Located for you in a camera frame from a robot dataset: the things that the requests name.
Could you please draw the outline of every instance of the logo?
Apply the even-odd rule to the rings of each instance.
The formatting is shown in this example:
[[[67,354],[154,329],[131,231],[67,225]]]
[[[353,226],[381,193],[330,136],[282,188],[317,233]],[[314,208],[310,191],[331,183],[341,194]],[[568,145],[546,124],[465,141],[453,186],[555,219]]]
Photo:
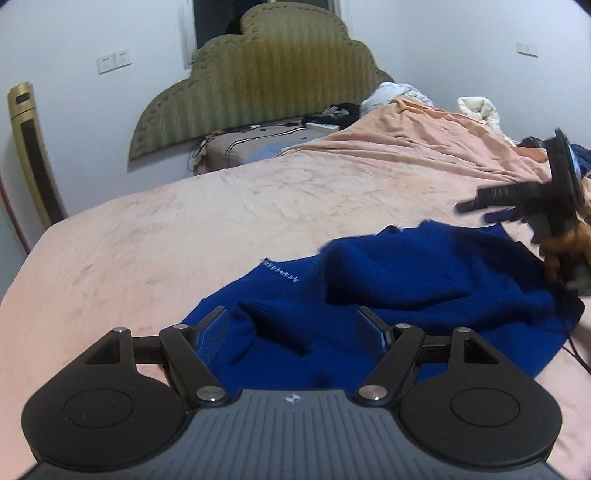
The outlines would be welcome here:
[[[300,400],[303,400],[297,393],[290,393],[288,396],[285,397],[285,401],[288,401],[292,405],[298,403]]]

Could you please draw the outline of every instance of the gold tower fan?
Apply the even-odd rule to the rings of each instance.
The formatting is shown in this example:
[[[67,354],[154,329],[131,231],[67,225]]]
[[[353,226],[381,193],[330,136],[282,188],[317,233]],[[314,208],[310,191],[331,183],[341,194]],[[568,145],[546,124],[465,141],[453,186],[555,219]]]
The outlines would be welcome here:
[[[51,173],[39,128],[33,86],[29,82],[10,89],[8,110],[27,186],[43,225],[49,228],[67,215]]]

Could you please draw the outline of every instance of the black cable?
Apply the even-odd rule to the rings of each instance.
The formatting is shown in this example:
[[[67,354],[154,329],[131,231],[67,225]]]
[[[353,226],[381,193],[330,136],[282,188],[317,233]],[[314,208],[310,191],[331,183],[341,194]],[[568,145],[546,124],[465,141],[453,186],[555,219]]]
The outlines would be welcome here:
[[[282,125],[267,125],[268,127],[280,127]],[[230,146],[226,149],[226,154],[225,159],[226,159],[226,168],[230,168],[230,154],[232,153],[232,149],[236,146],[236,145],[240,145],[242,143],[248,142],[250,140],[259,140],[261,138],[270,138],[270,137],[281,137],[283,135],[289,135],[292,134],[294,132],[300,131],[300,130],[305,130],[306,127],[298,127],[298,128],[293,128],[292,130],[288,130],[286,132],[279,132],[276,134],[267,134],[267,135],[259,135],[258,137],[249,137],[249,138],[241,138],[239,140],[236,140],[234,142],[232,142],[230,144]]]
[[[583,360],[583,358],[579,355],[579,352],[577,351],[576,347],[574,346],[573,340],[570,337],[570,335],[568,335],[568,339],[569,339],[569,344],[570,347],[573,349],[573,351],[571,352],[568,348],[566,348],[564,345],[562,346],[563,350],[565,352],[568,352],[570,356],[572,356],[580,365],[581,367],[583,367],[587,373],[589,375],[591,375],[591,367],[589,366],[589,364],[587,362],[585,362],[585,360]]]
[[[196,144],[194,144],[194,146],[191,147],[191,150],[189,150],[189,159],[187,160],[187,170],[190,173],[194,173],[195,172],[195,167],[196,167],[195,164],[193,164],[193,168],[190,168],[189,167],[189,165],[191,163],[191,160],[194,160],[195,158],[198,158],[199,157],[199,154],[201,153],[201,151],[205,147],[207,147],[207,144],[209,142],[211,142],[214,138],[219,137],[219,135],[210,134],[205,140],[202,140],[200,142],[197,142]]]

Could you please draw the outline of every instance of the orange fabric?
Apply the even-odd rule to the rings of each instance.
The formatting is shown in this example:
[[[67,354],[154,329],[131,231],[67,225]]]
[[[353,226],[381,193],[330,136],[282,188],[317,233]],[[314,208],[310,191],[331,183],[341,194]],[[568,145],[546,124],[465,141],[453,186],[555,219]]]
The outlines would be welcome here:
[[[289,148],[423,165],[501,183],[548,181],[545,150],[509,147],[486,125],[460,113],[400,97],[346,130]]]

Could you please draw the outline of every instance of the window frame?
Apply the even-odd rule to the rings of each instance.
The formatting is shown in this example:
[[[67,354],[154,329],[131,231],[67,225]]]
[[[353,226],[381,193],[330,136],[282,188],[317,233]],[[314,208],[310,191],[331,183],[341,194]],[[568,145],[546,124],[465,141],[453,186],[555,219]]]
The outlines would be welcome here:
[[[181,35],[181,52],[183,55],[183,66],[185,70],[190,70],[195,61],[195,54],[197,53],[197,33],[195,27],[195,16],[193,8],[193,0],[178,0],[178,29]],[[267,0],[267,3],[273,3],[277,0]],[[350,15],[347,13],[350,0],[328,0],[330,11],[345,22]]]

